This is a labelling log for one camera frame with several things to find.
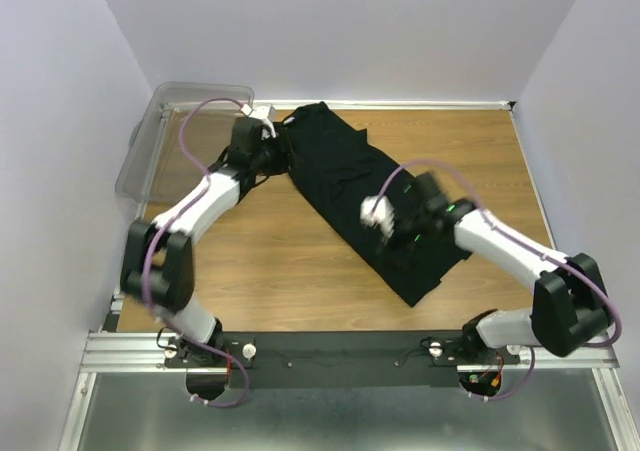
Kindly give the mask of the black t shirt blue logo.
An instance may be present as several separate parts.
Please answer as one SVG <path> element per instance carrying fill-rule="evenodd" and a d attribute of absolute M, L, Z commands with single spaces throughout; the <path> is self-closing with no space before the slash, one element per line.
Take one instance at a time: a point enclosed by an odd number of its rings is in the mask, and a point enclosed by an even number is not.
<path fill-rule="evenodd" d="M 390 250 L 379 230 L 360 221 L 361 203 L 376 196 L 399 164 L 368 142 L 324 102 L 301 106 L 283 119 L 294 152 L 289 177 L 331 228 L 413 307 L 470 254 L 442 234 L 422 234 Z"/>

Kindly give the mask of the clear plastic bin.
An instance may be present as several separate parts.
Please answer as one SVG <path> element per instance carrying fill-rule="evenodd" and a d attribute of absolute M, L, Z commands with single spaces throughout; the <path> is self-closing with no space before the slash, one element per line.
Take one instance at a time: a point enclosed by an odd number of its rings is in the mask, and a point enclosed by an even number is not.
<path fill-rule="evenodd" d="M 138 204 L 168 202 L 169 198 L 154 195 L 151 187 L 171 113 L 178 108 L 192 108 L 209 98 L 231 98 L 252 104 L 254 96 L 250 87 L 241 85 L 177 81 L 159 85 L 132 132 L 128 154 L 116 180 L 116 193 Z"/>

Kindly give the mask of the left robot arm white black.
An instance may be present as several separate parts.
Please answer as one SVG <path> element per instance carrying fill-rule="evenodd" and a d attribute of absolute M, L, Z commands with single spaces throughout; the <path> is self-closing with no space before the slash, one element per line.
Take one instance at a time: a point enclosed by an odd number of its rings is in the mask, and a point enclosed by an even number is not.
<path fill-rule="evenodd" d="M 235 119 L 229 144 L 204 168 L 201 181 L 153 220 L 129 226 L 119 287 L 147 306 L 188 341 L 187 353 L 201 366 L 227 351 L 219 318 L 195 296 L 194 247 L 204 233 L 246 195 L 272 176 L 287 173 L 293 149 L 286 128 L 254 117 Z"/>

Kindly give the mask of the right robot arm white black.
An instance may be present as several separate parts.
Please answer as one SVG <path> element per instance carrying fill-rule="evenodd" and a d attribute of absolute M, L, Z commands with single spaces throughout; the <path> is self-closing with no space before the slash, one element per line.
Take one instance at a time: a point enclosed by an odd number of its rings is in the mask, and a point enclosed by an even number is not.
<path fill-rule="evenodd" d="M 531 293 L 527 308 L 489 310 L 463 326 L 459 342 L 467 360 L 483 362 L 508 346 L 541 347 L 563 358 L 598 346 L 598 336 L 617 327 L 619 316 L 589 255 L 570 256 L 541 245 L 474 199 L 449 200 L 430 172 L 416 177 L 409 190 L 414 201 L 404 214 L 396 213 L 384 194 L 373 199 L 368 214 L 380 227 L 385 247 L 405 247 L 428 235 L 444 237 L 487 259 Z"/>

